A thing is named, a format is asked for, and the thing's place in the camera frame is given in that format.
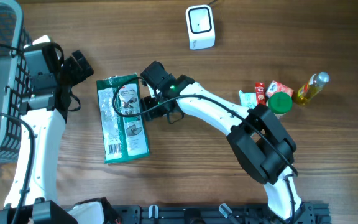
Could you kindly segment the teal wet wipes pack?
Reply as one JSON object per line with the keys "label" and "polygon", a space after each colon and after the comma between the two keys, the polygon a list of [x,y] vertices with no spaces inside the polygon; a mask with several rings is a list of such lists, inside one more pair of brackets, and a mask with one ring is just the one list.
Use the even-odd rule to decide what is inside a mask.
{"label": "teal wet wipes pack", "polygon": [[244,93],[239,90],[239,99],[242,106],[254,109],[257,106],[256,93]]}

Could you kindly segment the red white tissue box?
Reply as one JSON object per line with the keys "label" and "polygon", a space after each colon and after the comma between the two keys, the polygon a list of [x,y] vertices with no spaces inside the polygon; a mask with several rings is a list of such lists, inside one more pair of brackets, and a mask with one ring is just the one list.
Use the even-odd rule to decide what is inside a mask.
{"label": "red white tissue box", "polygon": [[293,89],[280,83],[275,80],[271,82],[271,84],[268,86],[268,88],[265,91],[265,95],[267,98],[272,97],[274,94],[283,92],[286,93],[289,97],[292,97],[293,95]]}

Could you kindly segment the red coffee stick sachet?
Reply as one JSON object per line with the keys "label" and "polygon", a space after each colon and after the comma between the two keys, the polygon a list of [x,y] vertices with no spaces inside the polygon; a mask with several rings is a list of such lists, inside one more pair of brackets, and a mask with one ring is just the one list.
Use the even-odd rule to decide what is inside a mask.
{"label": "red coffee stick sachet", "polygon": [[263,83],[256,83],[255,84],[255,95],[257,104],[265,104],[265,86]]}

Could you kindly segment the yellow dish soap bottle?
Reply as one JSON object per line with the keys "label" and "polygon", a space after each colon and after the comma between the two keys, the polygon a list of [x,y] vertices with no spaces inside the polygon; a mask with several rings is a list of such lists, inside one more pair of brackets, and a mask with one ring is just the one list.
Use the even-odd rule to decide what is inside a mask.
{"label": "yellow dish soap bottle", "polygon": [[299,105],[306,105],[329,82],[330,76],[326,72],[316,73],[293,95],[293,101]]}

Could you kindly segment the green lidded small jar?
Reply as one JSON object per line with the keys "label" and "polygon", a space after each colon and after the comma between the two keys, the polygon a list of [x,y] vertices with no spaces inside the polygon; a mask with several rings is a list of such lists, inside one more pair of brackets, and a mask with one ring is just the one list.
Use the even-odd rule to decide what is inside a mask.
{"label": "green lidded small jar", "polygon": [[267,106],[277,118],[281,118],[292,109],[293,101],[288,94],[278,92],[267,100]]}

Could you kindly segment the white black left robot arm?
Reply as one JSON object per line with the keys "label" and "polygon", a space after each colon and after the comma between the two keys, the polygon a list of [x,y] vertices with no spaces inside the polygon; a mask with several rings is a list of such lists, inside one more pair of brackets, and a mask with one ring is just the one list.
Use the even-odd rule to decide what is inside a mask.
{"label": "white black left robot arm", "polygon": [[68,58],[49,36],[16,50],[29,65],[32,91],[24,93],[12,120],[20,148],[11,189],[0,210],[0,223],[117,223],[119,214],[106,198],[92,198],[65,210],[58,204],[57,162],[60,140],[75,98],[71,89],[93,74],[77,50]]}

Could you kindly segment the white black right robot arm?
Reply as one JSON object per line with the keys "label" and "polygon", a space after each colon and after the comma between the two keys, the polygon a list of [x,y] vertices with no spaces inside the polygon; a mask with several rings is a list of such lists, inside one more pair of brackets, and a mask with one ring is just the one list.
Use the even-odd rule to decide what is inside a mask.
{"label": "white black right robot arm", "polygon": [[140,78],[150,90],[143,102],[148,120],[177,111],[222,132],[240,166],[264,186],[274,219],[296,222],[302,205],[293,181],[298,175],[293,165],[296,144],[272,110],[265,105],[249,109],[231,103],[186,75],[174,77],[157,61]]}

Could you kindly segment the green gloves package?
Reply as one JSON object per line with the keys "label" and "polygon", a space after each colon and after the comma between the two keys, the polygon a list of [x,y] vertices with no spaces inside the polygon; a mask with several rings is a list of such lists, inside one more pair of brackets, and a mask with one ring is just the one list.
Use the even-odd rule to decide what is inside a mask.
{"label": "green gloves package", "polygon": [[104,162],[128,162],[150,155],[140,113],[139,81],[136,74],[96,82],[104,141]]}

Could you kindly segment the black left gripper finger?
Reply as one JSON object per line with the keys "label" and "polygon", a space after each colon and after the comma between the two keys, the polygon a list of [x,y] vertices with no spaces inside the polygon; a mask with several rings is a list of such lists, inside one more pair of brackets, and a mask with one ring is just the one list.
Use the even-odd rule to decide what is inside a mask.
{"label": "black left gripper finger", "polygon": [[80,50],[73,52],[72,56],[80,67],[80,71],[76,73],[77,80],[86,80],[94,74],[93,68]]}
{"label": "black left gripper finger", "polygon": [[84,80],[77,80],[76,73],[80,71],[80,67],[73,57],[69,57],[63,64],[63,79],[66,85],[77,85]]}

